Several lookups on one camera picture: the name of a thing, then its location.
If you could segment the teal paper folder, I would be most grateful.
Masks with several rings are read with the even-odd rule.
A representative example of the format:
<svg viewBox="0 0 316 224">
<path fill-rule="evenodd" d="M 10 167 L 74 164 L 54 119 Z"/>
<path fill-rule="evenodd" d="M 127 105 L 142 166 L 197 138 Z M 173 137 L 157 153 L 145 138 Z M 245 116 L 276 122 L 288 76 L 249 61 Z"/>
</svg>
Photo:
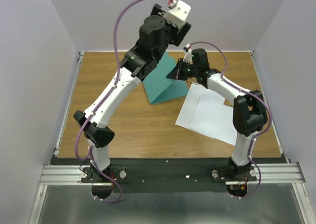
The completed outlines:
<svg viewBox="0 0 316 224">
<path fill-rule="evenodd" d="M 157 67 L 145 78 L 143 85 L 150 105 L 184 97 L 188 87 L 184 81 L 167 78 L 174 69 L 176 61 L 165 52 Z"/>
</svg>

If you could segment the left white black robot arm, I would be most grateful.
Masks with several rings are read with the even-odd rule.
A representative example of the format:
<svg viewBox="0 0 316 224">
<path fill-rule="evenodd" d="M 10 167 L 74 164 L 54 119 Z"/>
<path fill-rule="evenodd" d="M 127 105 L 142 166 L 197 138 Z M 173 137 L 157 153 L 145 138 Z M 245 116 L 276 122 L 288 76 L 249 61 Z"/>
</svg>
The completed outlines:
<svg viewBox="0 0 316 224">
<path fill-rule="evenodd" d="M 157 67 L 169 45 L 178 46 L 191 25 L 187 17 L 191 7 L 183 1 L 174 1 L 169 10 L 155 4 L 141 27 L 139 38 L 123 57 L 117 60 L 117 71 L 99 97 L 84 111 L 76 111 L 74 119 L 80 125 L 76 142 L 83 134 L 89 144 L 93 177 L 104 182 L 109 178 L 108 145 L 115 133 L 108 123 L 128 94 L 130 94 Z"/>
</svg>

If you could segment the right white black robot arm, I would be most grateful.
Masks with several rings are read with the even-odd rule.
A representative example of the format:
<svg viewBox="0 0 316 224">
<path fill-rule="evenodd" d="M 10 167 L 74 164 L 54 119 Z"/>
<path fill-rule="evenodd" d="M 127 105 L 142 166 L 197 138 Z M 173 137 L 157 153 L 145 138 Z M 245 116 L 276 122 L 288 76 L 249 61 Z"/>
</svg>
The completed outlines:
<svg viewBox="0 0 316 224">
<path fill-rule="evenodd" d="M 239 180 L 249 177 L 252 170 L 252 151 L 256 137 L 268 121 L 262 93 L 247 90 L 227 79 L 223 72 L 210 68 L 207 52 L 203 48 L 184 47 L 184 58 L 167 75 L 169 79 L 185 81 L 195 78 L 197 82 L 220 94 L 233 105 L 233 126 L 237 132 L 235 149 L 224 168 L 214 167 L 216 179 Z"/>
</svg>

